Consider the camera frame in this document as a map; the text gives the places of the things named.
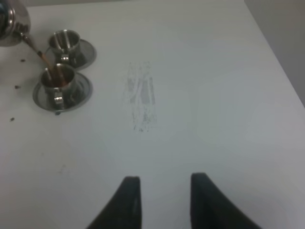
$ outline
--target stainless steel saucer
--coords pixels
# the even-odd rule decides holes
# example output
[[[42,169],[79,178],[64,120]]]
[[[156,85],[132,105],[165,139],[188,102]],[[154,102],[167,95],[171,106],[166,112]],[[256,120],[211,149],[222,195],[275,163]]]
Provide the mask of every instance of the stainless steel saucer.
[[[77,71],[87,68],[96,59],[96,50],[88,41],[81,39],[80,45],[81,53],[69,63],[69,65],[75,68]],[[61,62],[60,60],[56,59],[51,47],[46,50],[45,55],[52,64]]]
[[[37,106],[40,108],[47,110],[47,111],[52,111],[52,112],[67,112],[70,110],[74,110],[83,104],[85,104],[89,98],[92,95],[93,91],[93,86],[87,77],[80,73],[76,73],[76,81],[77,85],[79,87],[79,93],[74,99],[74,103],[72,106],[70,106],[67,109],[61,109],[59,110],[58,108],[53,107],[48,100],[47,94],[45,93],[45,90],[41,83],[38,83],[33,91],[33,100]]]

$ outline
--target table surface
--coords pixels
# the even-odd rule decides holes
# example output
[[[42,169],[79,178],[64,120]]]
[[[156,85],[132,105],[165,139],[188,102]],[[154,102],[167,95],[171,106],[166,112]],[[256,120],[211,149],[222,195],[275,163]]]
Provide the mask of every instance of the table surface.
[[[40,60],[1,48],[0,228],[84,229],[139,176],[143,228],[189,229],[195,172],[261,227],[304,228],[305,110],[243,1],[29,12],[42,49],[60,29],[94,45],[81,71],[94,92],[77,110],[44,111],[32,100]]]

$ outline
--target stainless steel teapot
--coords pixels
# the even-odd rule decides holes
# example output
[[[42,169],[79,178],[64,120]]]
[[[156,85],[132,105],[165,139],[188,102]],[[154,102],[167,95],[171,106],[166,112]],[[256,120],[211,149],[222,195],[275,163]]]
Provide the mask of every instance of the stainless steel teapot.
[[[28,37],[31,20],[19,0],[0,0],[0,46],[13,46]]]

